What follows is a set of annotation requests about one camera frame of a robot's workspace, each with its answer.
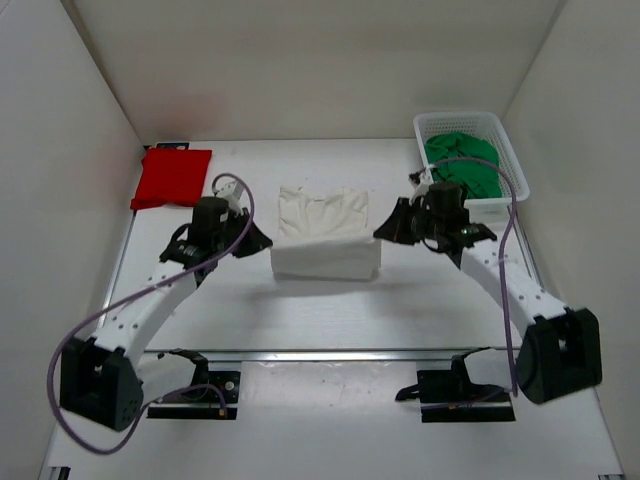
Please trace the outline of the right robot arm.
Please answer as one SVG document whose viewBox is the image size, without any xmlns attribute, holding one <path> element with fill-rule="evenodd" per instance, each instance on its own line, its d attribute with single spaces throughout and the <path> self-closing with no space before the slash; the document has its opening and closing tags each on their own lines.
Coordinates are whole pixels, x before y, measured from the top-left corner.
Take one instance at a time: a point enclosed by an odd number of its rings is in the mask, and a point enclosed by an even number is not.
<svg viewBox="0 0 640 480">
<path fill-rule="evenodd" d="M 375 230 L 378 240 L 447 256 L 501 307 L 507 332 L 522 344 L 507 353 L 506 384 L 540 405 L 599 385 L 603 379 L 599 322 L 548 293 L 504 253 L 505 237 L 470 219 L 454 183 L 420 185 L 397 199 Z"/>
</svg>

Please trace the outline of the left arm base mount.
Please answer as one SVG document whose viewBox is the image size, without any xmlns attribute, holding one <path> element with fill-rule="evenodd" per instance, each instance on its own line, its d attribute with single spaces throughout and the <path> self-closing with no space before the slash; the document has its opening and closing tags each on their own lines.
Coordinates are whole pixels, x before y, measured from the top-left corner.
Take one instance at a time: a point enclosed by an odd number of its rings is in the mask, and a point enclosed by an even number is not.
<svg viewBox="0 0 640 480">
<path fill-rule="evenodd" d="M 147 408 L 147 417 L 158 420 L 220 420 L 237 418 L 241 373 L 239 370 L 213 370 L 201 353 L 172 349 L 158 359 L 186 360 L 194 367 L 186 391 L 172 389 Z"/>
</svg>

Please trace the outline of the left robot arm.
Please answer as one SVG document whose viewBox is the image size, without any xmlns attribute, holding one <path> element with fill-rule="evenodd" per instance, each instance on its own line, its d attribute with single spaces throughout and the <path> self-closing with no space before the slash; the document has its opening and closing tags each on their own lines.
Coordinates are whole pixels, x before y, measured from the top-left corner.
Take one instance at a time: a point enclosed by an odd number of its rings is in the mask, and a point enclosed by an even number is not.
<svg viewBox="0 0 640 480">
<path fill-rule="evenodd" d="M 71 336 L 63 343 L 57 405 L 120 432 L 167 394 L 205 396 L 210 377 L 202 354 L 177 347 L 148 356 L 147 346 L 221 259 L 252 256 L 271 245 L 238 195 L 201 198 L 190 222 L 172 234 L 143 289 L 87 339 Z"/>
</svg>

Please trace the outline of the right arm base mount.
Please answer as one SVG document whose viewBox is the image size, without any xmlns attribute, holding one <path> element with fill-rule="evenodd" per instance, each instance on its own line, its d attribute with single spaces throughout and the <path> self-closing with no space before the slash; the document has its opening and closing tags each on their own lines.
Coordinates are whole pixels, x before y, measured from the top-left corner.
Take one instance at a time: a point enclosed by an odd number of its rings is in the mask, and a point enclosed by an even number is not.
<svg viewBox="0 0 640 480">
<path fill-rule="evenodd" d="M 448 370 L 418 370 L 417 382 L 401 388 L 395 401 L 418 400 L 422 423 L 514 422 L 511 398 L 503 387 L 477 384 L 470 379 L 467 358 L 489 350 L 484 347 L 456 354 Z"/>
</svg>

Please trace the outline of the red t shirt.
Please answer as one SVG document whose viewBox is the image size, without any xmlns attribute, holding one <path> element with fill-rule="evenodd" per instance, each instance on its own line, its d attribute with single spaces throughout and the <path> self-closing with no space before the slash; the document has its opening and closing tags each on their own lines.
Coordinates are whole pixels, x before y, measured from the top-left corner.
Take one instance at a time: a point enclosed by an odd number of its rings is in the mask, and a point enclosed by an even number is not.
<svg viewBox="0 0 640 480">
<path fill-rule="evenodd" d="M 130 209 L 194 207 L 201 198 L 212 156 L 211 150 L 150 148 L 141 161 L 142 175 Z"/>
</svg>

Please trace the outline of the white t shirt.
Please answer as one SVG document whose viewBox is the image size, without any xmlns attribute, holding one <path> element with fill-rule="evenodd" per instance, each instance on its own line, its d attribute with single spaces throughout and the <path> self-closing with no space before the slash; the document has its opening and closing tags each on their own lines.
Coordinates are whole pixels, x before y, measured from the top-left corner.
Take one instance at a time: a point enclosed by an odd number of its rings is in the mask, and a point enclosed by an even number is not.
<svg viewBox="0 0 640 480">
<path fill-rule="evenodd" d="M 381 243 L 368 225 L 369 195 L 342 187 L 316 193 L 281 187 L 271 247 L 276 277 L 369 281 L 381 267 Z"/>
</svg>

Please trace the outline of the green garment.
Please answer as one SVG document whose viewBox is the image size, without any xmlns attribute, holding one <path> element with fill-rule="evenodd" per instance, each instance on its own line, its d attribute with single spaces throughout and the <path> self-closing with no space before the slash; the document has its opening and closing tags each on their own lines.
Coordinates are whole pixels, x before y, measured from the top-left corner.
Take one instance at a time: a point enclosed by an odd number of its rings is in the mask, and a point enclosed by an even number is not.
<svg viewBox="0 0 640 480">
<path fill-rule="evenodd" d="M 461 161 L 462 157 L 477 158 L 499 166 L 497 150 L 486 140 L 463 132 L 435 135 L 424 143 L 430 164 L 439 163 L 431 173 L 435 182 L 453 182 L 460 185 L 469 199 L 500 198 L 499 174 L 484 164 Z"/>
</svg>

